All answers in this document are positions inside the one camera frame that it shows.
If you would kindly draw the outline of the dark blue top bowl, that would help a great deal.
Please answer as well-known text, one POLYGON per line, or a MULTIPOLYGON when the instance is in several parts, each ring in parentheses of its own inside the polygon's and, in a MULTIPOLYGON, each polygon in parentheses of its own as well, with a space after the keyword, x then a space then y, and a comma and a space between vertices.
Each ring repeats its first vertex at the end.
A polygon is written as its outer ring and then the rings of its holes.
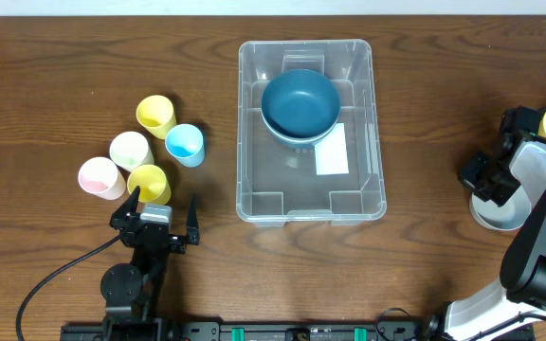
POLYGON ((264 89, 263 116, 273 119, 340 116, 340 94, 328 78, 309 69, 293 69, 280 74, 264 89))

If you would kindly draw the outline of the light grey small bowl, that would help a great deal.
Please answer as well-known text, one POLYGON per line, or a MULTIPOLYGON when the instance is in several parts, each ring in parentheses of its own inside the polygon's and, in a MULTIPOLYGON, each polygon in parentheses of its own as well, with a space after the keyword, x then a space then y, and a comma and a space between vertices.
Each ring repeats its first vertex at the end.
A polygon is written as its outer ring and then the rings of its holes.
POLYGON ((485 202, 472 194, 469 209, 481 226, 491 230, 512 231, 523 226, 532 205, 523 187, 519 187, 503 206, 497 206, 492 200, 485 202))

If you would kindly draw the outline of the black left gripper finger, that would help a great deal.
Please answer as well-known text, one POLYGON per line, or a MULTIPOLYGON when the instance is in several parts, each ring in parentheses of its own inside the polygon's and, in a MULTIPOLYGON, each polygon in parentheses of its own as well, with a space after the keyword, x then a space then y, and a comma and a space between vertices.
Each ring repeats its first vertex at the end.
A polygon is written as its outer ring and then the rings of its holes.
POLYGON ((191 204, 188 210, 186 222, 187 244, 198 245, 200 243, 200 229, 196 215, 196 196, 191 197, 191 204))
POLYGON ((130 227, 139 220, 137 206, 139 202, 140 186, 132 191, 130 197, 111 215, 111 227, 130 227))

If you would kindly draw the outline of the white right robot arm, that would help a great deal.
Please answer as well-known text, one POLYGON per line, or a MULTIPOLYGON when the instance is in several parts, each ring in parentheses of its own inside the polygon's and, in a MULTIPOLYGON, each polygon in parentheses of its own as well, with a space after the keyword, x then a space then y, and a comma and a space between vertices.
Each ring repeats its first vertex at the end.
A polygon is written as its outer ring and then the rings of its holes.
POLYGON ((192 322, 183 340, 531 340, 546 321, 546 108, 504 113, 496 155, 479 154, 460 172, 477 198, 498 205, 521 188, 529 214, 508 247, 500 276, 478 293, 445 304, 422 321, 389 308, 372 325, 192 322))

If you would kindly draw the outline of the cream large bowl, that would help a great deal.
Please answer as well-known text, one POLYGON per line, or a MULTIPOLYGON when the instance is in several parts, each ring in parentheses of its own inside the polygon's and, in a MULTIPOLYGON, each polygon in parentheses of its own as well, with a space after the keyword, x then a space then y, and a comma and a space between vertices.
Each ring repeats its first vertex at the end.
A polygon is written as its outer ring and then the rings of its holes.
POLYGON ((282 143, 288 145, 315 145, 331 133, 337 124, 338 116, 331 118, 307 117, 293 115, 273 119, 264 115, 267 129, 282 143))

